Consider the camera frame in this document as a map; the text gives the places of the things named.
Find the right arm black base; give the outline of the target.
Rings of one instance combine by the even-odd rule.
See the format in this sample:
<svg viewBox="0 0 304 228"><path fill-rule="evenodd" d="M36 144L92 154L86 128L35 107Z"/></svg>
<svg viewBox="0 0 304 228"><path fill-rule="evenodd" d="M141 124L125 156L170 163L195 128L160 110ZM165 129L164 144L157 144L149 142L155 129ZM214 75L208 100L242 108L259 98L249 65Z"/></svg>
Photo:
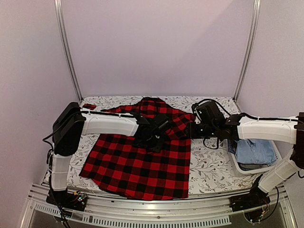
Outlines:
<svg viewBox="0 0 304 228"><path fill-rule="evenodd" d="M253 187L249 193L229 198L229 207L232 208L233 212L259 207L268 203L270 203L268 194L258 187Z"/></svg>

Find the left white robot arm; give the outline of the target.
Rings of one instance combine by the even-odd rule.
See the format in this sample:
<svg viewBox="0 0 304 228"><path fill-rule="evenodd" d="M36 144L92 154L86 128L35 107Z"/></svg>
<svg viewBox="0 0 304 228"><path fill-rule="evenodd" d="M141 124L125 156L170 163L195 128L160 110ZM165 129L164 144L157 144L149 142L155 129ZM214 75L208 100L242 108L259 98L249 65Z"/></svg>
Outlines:
<svg viewBox="0 0 304 228"><path fill-rule="evenodd" d="M139 113L110 113L80 108L71 102L53 124L53 132L43 138L50 148L50 181L52 198L60 206L67 206L71 197L67 189L68 167L76 153L80 139L87 134L118 134L135 138L135 146L160 152L166 131L171 128L168 117L158 114L154 118Z"/></svg>

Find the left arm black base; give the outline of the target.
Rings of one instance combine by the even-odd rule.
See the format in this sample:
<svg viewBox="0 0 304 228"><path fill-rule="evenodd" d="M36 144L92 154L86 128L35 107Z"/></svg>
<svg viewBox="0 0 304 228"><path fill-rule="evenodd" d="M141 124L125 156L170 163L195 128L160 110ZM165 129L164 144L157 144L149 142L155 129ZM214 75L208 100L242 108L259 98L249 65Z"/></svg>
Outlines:
<svg viewBox="0 0 304 228"><path fill-rule="evenodd" d="M73 193L67 190L54 191L49 190L46 202L65 209L85 211L87 204L87 194L79 190Z"/></svg>

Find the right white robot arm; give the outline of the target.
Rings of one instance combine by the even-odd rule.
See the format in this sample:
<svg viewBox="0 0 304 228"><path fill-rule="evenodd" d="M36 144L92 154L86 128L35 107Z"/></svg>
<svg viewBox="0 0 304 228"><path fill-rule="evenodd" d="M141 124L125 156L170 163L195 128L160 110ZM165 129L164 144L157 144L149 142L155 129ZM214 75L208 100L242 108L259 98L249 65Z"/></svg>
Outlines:
<svg viewBox="0 0 304 228"><path fill-rule="evenodd" d="M218 138L219 140L260 139L281 141L293 145L289 154L270 171L264 173L246 195L249 207L256 207L264 193L289 179L304 168L304 121L301 115L289 118L249 118L233 114L228 118L199 117L189 123L186 134L191 139Z"/></svg>

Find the white plastic laundry basket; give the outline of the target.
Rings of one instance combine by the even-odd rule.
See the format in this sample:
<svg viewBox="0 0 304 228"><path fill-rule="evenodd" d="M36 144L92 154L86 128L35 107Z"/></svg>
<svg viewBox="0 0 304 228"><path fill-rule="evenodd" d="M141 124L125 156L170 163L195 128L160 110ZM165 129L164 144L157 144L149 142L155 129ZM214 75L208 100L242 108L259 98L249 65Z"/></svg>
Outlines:
<svg viewBox="0 0 304 228"><path fill-rule="evenodd" d="M251 175L251 174L258 174L258 173L263 173L269 171L272 167L277 165L279 161L281 161L282 157L273 141L272 146L275 150L275 155L276 155L276 161L271 164L271 165L265 165L265 164L241 164L238 163L236 160L236 156L234 154L229 153L229 155L232 158L232 161L237 169L237 171L242 174L242 175Z"/></svg>

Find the red black plaid shirt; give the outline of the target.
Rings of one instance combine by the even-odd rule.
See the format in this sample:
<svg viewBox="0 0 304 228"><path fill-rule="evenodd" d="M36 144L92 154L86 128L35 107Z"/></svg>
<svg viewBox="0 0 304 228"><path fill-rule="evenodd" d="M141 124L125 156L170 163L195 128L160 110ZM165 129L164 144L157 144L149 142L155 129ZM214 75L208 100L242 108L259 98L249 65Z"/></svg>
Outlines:
<svg viewBox="0 0 304 228"><path fill-rule="evenodd" d="M111 113L135 113L152 119L158 114L169 118L160 152L134 146L135 139L118 134L102 134L90 151L80 172L101 190L137 200L185 199L189 195L191 140L188 124L191 113L173 108L159 98L109 109Z"/></svg>

